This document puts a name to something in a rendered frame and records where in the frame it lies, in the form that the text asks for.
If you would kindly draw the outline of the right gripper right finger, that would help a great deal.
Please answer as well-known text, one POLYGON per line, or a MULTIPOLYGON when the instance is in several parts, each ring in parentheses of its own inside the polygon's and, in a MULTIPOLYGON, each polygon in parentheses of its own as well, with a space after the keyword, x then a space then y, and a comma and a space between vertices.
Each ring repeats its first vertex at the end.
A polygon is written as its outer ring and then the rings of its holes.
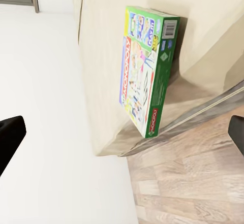
POLYGON ((244 156, 244 117, 232 115, 228 134, 244 156))

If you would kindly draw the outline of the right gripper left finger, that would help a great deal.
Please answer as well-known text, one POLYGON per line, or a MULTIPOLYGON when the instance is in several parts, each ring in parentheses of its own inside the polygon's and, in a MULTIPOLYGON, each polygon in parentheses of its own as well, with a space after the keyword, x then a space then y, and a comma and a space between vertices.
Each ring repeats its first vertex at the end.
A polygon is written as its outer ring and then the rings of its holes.
POLYGON ((0 121, 0 176, 26 135, 21 115, 0 121))

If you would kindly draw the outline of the board game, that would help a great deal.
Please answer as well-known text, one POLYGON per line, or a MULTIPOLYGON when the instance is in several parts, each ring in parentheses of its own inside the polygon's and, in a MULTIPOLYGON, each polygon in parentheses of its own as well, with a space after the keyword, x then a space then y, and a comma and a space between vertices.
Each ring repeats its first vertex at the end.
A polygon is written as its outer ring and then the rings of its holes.
POLYGON ((180 16, 126 6, 119 102, 143 138, 158 136, 180 16))

